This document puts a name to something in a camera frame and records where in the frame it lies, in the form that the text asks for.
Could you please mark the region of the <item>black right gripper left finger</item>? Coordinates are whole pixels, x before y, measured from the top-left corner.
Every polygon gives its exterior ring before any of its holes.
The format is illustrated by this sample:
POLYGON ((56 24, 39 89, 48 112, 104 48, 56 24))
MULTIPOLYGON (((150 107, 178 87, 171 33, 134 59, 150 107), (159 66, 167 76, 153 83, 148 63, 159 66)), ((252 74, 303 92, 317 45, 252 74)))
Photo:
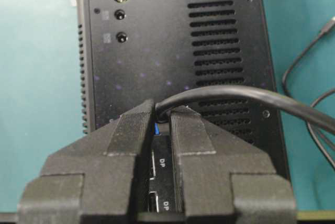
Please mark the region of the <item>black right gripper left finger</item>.
POLYGON ((18 205, 19 223, 134 223, 147 208, 154 102, 51 154, 18 205))

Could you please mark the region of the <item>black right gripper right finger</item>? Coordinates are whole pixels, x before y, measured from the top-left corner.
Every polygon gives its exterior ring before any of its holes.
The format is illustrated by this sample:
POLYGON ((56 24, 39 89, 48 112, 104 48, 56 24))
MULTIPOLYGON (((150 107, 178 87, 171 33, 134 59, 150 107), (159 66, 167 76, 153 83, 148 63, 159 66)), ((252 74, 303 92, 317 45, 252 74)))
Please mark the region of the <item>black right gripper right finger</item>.
POLYGON ((291 184, 266 152, 184 106, 169 125, 187 223, 297 222, 291 184))

